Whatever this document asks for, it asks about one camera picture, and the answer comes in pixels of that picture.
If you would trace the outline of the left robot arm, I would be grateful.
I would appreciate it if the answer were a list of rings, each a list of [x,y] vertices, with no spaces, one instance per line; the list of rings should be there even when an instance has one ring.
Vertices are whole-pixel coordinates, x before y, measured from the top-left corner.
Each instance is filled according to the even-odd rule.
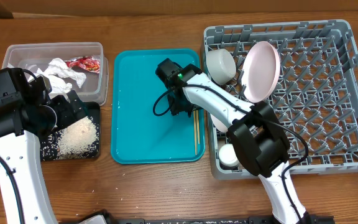
[[[8,223],[56,223],[40,164],[40,141],[88,116],[75,91],[49,96],[49,80],[0,70],[0,191]]]

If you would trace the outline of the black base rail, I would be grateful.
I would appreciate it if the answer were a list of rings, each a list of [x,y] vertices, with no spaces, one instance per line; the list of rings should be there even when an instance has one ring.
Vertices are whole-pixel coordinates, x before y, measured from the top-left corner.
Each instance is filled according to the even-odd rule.
[[[279,224],[273,215],[253,216],[247,218],[207,218],[176,220],[145,220],[143,218],[117,219],[118,224]],[[332,216],[307,215],[302,223],[335,224]]]

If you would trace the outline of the white paper cup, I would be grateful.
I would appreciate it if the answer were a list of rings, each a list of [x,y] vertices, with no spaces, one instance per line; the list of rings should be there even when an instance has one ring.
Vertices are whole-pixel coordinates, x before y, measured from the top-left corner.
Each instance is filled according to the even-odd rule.
[[[233,170],[240,164],[232,144],[224,144],[221,146],[218,151],[218,159],[224,169]]]

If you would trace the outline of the left wooden chopstick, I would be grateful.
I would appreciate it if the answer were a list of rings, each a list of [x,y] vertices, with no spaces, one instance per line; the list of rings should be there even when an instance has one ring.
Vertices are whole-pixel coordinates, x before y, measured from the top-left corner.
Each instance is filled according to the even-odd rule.
[[[196,111],[193,111],[193,130],[194,130],[194,142],[195,142],[195,155],[197,155],[198,150],[198,137],[197,137],[197,118],[196,118]]]

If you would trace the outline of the red snack wrapper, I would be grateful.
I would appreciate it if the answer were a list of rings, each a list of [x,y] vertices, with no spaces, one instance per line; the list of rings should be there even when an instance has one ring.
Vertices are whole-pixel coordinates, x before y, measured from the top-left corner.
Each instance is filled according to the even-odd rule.
[[[90,55],[75,57],[65,61],[67,67],[73,68],[78,67],[87,72],[99,73],[101,68],[101,56]]]

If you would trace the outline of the teal plastic tray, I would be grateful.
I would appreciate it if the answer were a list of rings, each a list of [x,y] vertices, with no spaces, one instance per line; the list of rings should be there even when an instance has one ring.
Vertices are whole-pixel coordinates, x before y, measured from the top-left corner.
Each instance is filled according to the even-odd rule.
[[[199,114],[200,144],[195,155],[193,117],[172,116],[163,82],[155,71],[166,58],[184,67],[199,66],[191,49],[128,50],[114,62],[111,155],[120,164],[193,162],[206,149],[204,115]]]

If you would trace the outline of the right wooden chopstick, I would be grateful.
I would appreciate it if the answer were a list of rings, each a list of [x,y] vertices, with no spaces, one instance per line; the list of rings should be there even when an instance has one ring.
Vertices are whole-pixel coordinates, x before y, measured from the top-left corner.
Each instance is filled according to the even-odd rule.
[[[197,140],[198,140],[198,144],[200,144],[200,120],[199,120],[199,111],[198,110],[195,111],[195,116],[196,116]]]

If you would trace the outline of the grey dishwasher rack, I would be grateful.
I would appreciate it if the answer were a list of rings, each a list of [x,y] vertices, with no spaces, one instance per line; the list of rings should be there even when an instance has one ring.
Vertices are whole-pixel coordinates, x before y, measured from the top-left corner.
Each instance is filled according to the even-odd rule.
[[[267,102],[290,128],[291,160],[309,147],[291,174],[358,172],[358,50],[350,24],[335,19],[210,26],[203,50],[228,50],[242,75],[246,55],[261,41],[280,56],[280,78]]]

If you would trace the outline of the wooden chopstick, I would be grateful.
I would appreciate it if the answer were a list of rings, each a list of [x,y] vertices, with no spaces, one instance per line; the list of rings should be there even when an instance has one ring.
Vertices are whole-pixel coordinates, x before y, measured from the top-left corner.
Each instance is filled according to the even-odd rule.
[[[195,155],[197,155],[198,150],[198,137],[197,137],[197,118],[196,118],[196,111],[193,111],[193,130],[194,130],[194,142],[195,142]]]
[[[198,140],[198,144],[200,144],[200,120],[199,120],[199,111],[198,110],[195,111],[195,116],[196,116],[197,140]]]

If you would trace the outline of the large pink plate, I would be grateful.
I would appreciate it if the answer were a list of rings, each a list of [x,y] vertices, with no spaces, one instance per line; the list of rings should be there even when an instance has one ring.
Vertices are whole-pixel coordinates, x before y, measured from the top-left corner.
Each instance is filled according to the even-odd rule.
[[[252,103],[264,101],[273,93],[280,76],[277,49],[266,41],[256,43],[246,55],[242,71],[245,98]]]

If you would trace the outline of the crumpled white tissue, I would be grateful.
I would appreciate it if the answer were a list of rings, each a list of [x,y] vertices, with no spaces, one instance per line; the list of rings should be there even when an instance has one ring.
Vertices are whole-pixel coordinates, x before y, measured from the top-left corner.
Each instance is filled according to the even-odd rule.
[[[51,93],[55,94],[68,93],[73,89],[73,84],[65,81],[64,78],[73,80],[79,89],[83,87],[86,81],[86,74],[84,72],[74,71],[74,68],[87,69],[86,65],[79,61],[66,62],[61,58],[54,58],[49,62],[45,70],[41,70],[36,65],[31,65],[27,69],[30,70],[31,68],[37,69],[36,72],[34,72],[36,77],[43,76],[49,80],[52,87]]]

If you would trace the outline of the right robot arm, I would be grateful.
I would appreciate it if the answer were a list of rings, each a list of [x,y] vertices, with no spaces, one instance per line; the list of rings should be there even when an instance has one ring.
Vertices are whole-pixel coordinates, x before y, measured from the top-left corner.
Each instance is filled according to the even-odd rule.
[[[307,222],[310,215],[299,201],[289,172],[296,165],[288,155],[287,134],[292,130],[280,124],[270,105],[236,98],[193,64],[181,67],[166,58],[155,73],[167,89],[162,96],[172,115],[204,109],[227,127],[236,158],[262,181],[277,222]]]

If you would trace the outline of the clear plastic bin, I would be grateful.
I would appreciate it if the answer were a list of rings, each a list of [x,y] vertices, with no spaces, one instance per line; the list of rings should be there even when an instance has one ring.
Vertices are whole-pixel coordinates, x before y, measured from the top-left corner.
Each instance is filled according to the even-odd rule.
[[[54,58],[61,58],[66,61],[75,57],[100,55],[101,68],[99,73],[87,72],[81,68],[74,68],[76,72],[84,72],[86,81],[81,89],[76,83],[64,78],[65,81],[73,84],[80,100],[83,102],[97,102],[103,105],[106,102],[109,83],[108,60],[104,57],[103,46],[99,42],[63,42],[63,43],[44,43],[44,44],[22,44],[12,45],[7,49],[2,67],[3,68],[29,68],[31,65],[38,66],[41,70],[48,67],[49,62]],[[36,76],[26,75],[28,81],[32,81]],[[49,93],[51,98],[67,94]]]

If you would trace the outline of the pink bowl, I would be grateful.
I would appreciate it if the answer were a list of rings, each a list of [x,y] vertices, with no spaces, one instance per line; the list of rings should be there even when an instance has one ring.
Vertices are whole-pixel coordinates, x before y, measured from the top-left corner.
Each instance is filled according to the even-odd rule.
[[[215,117],[213,114],[210,114],[211,117],[211,121],[213,122],[215,128],[221,132],[221,133],[226,133],[228,131],[228,125],[227,125],[227,120],[223,119],[220,120],[217,117]]]

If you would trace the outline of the grey bowl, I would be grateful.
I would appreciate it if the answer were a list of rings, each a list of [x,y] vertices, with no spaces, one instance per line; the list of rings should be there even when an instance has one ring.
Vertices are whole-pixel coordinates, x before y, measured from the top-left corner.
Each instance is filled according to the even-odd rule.
[[[236,75],[235,61],[226,49],[212,50],[206,53],[206,67],[211,78],[218,85],[225,85]]]

